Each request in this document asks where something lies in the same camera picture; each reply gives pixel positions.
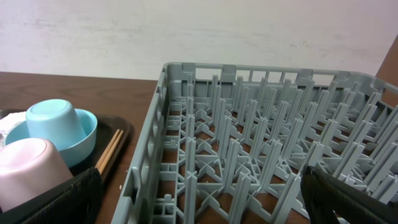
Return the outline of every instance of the black tray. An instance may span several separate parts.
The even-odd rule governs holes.
[[[19,109],[6,109],[0,110],[0,119],[7,116],[10,113],[24,112],[26,110]],[[97,137],[95,142],[95,148],[93,152],[79,164],[70,168],[70,172],[73,176],[76,176],[84,171],[86,171],[90,167],[94,167],[97,161],[100,159],[102,153],[104,152],[106,146],[111,140],[113,134],[117,129],[123,130],[123,136],[119,141],[117,148],[115,149],[111,159],[108,162],[104,172],[102,173],[102,179],[105,182],[108,177],[109,172],[112,169],[112,166],[116,159],[118,158],[118,154],[121,152],[123,146],[129,142],[133,135],[133,129],[131,125],[123,118],[114,115],[95,115],[98,120],[97,126]]]

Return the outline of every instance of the brown table surface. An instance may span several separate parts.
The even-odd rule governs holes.
[[[97,217],[97,223],[111,223],[155,85],[147,80],[0,72],[0,108],[27,109],[42,100],[63,98],[76,108],[117,115],[132,124],[134,136],[109,175]]]

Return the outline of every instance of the gray plastic dish rack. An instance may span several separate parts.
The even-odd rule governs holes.
[[[258,223],[308,218],[305,164],[396,202],[398,107],[381,101],[386,90],[398,93],[358,72],[168,63],[112,223],[200,223],[209,209],[229,223],[250,223],[248,211]]]

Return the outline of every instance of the blue bowl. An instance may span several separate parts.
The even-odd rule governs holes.
[[[97,133],[98,121],[95,115],[87,110],[75,109],[75,111],[87,136],[68,148],[58,149],[68,167],[78,164],[91,154],[95,147]],[[26,138],[30,138],[30,136],[26,121],[24,121],[7,135],[5,145]]]

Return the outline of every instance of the wooden chopstick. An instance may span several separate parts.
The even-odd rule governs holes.
[[[105,170],[105,167],[108,165],[109,160],[111,159],[111,156],[113,155],[114,150],[116,149],[116,146],[118,146],[120,139],[122,138],[123,135],[123,130],[120,131],[118,137],[116,138],[116,140],[113,142],[111,149],[109,150],[109,152],[107,153],[104,161],[101,163],[100,167],[99,167],[99,173],[102,174]]]
[[[101,157],[99,158],[97,164],[95,164],[95,168],[99,169],[102,162],[104,161],[106,155],[108,154],[109,150],[111,149],[114,140],[117,138],[118,134],[119,134],[120,130],[116,130],[115,134],[113,135],[113,137],[111,138],[110,142],[108,143],[108,145],[106,146],[104,152],[102,153]]]

